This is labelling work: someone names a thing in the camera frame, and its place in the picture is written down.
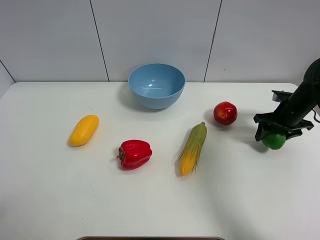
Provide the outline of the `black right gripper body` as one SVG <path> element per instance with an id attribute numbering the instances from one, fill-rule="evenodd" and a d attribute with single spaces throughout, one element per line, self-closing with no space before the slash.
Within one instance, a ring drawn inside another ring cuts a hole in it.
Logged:
<path id="1" fill-rule="evenodd" d="M 311 93 L 294 92 L 287 100 L 279 102 L 273 112 L 257 113 L 253 120 L 255 123 L 266 123 L 286 131 L 311 130 L 313 123 L 304 120 L 304 117 L 313 107 L 314 96 Z"/>

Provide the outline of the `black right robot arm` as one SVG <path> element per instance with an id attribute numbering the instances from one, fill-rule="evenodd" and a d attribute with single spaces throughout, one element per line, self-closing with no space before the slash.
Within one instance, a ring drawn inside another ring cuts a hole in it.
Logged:
<path id="1" fill-rule="evenodd" d="M 305 120 L 320 105 L 320 60 L 315 60 L 306 70 L 302 83 L 293 92 L 273 90 L 272 100 L 279 102 L 273 112 L 258 113 L 253 120 L 258 124 L 255 140 L 268 134 L 284 134 L 287 140 L 299 137 L 302 130 L 311 130 L 314 124 Z"/>

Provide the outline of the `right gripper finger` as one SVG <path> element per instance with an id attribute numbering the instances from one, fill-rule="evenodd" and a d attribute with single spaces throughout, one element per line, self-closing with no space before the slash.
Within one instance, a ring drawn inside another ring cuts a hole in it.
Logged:
<path id="1" fill-rule="evenodd" d="M 303 134 L 301 129 L 293 130 L 293 131 L 287 131 L 285 134 L 286 140 L 290 140 L 295 137 L 300 137 Z"/>
<path id="2" fill-rule="evenodd" d="M 257 127 L 257 131 L 255 133 L 255 140 L 257 142 L 259 142 L 259 141 L 263 140 L 264 137 L 266 137 L 271 132 L 272 132 L 272 129 L 269 124 L 259 122 L 258 127 Z"/>

